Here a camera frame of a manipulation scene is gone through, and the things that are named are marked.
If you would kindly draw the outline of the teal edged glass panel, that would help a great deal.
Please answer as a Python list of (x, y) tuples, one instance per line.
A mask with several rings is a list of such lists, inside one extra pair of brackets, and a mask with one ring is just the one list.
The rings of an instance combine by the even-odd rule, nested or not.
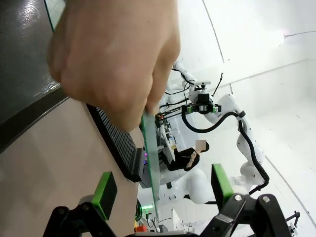
[(52, 27), (55, 30), (56, 25), (65, 8), (67, 0), (44, 0), (45, 7), (48, 13), (48, 18)]

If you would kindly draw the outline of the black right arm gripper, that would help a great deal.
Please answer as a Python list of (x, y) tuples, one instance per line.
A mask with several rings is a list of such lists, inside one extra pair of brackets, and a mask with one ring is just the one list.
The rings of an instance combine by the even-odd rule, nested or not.
[(209, 93), (200, 93), (197, 96), (197, 105), (182, 105), (183, 114), (191, 114), (199, 112), (200, 114), (219, 113), (222, 110), (222, 106), (218, 104), (211, 105), (209, 99)]

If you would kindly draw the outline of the green perforated PCB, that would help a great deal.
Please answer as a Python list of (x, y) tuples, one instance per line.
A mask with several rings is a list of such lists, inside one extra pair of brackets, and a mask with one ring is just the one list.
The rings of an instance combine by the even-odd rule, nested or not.
[(160, 169), (158, 159), (158, 145), (155, 117), (146, 111), (142, 115), (143, 136), (145, 141), (145, 150), (149, 163), (150, 181), (152, 185), (153, 201), (158, 218), (158, 200), (160, 187)]

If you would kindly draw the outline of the seated person in black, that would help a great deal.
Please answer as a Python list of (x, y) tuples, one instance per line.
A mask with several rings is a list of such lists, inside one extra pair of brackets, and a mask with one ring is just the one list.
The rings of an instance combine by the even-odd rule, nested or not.
[(179, 152), (177, 149), (174, 149), (175, 160), (167, 164), (169, 171), (176, 171), (183, 169), (188, 172), (193, 169), (200, 161), (200, 154), (205, 153), (209, 150), (209, 144), (205, 141), (203, 150), (195, 150), (194, 148), (188, 148)]

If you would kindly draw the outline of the small black stand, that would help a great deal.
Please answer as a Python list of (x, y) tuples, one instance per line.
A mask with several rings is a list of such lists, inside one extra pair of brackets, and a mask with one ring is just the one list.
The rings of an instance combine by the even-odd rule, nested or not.
[(294, 211), (294, 214), (285, 219), (288, 224), (288, 229), (290, 231), (291, 237), (297, 237), (297, 223), (300, 217), (300, 212)]

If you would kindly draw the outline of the black comb PCB rack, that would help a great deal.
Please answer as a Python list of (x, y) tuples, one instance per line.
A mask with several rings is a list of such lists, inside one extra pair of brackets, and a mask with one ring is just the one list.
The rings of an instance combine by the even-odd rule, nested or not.
[(124, 177), (134, 183), (140, 182), (145, 158), (143, 148), (136, 147), (129, 133), (113, 126), (102, 109), (86, 106)]

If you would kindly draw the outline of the thin black rod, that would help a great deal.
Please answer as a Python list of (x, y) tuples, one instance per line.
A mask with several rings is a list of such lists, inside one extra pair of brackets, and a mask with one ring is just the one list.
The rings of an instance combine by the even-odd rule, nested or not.
[(220, 84), (221, 84), (221, 82), (222, 82), (223, 74), (224, 74), (224, 73), (221, 73), (221, 75), (220, 75), (220, 77), (219, 77), (219, 82), (218, 82), (216, 88), (214, 89), (214, 91), (213, 91), (213, 93), (212, 93), (212, 95), (211, 95), (212, 97), (214, 97), (214, 95), (215, 95), (217, 89), (219, 88), (219, 86), (220, 86)]

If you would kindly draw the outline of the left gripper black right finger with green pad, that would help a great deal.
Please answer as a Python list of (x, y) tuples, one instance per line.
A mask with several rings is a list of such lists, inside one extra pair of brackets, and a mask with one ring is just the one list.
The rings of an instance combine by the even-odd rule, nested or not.
[(211, 186), (219, 213), (202, 231), (201, 237), (231, 237), (239, 224), (249, 225), (256, 237), (291, 237), (276, 197), (235, 193), (220, 164), (212, 165)]

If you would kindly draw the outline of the person's bare hand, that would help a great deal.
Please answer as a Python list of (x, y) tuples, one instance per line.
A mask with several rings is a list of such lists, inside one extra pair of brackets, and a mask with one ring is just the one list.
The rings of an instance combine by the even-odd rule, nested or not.
[(129, 132), (157, 112), (179, 53), (177, 0), (68, 0), (47, 63), (69, 97)]

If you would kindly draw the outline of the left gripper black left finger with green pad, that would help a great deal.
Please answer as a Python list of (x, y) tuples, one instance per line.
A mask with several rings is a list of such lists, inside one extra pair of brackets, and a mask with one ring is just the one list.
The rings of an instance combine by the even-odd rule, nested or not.
[(112, 172), (103, 172), (93, 195), (86, 196), (72, 210), (66, 206), (53, 209), (43, 237), (117, 237), (107, 221), (117, 195)]

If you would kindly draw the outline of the cluttered white workbench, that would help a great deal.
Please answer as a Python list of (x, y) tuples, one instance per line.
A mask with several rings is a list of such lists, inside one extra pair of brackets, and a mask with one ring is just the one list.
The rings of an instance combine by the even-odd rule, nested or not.
[(158, 152), (163, 152), (168, 163), (175, 161), (174, 149), (176, 149), (176, 141), (174, 135), (177, 129), (172, 129), (170, 122), (162, 114), (155, 115), (155, 125), (157, 134)]

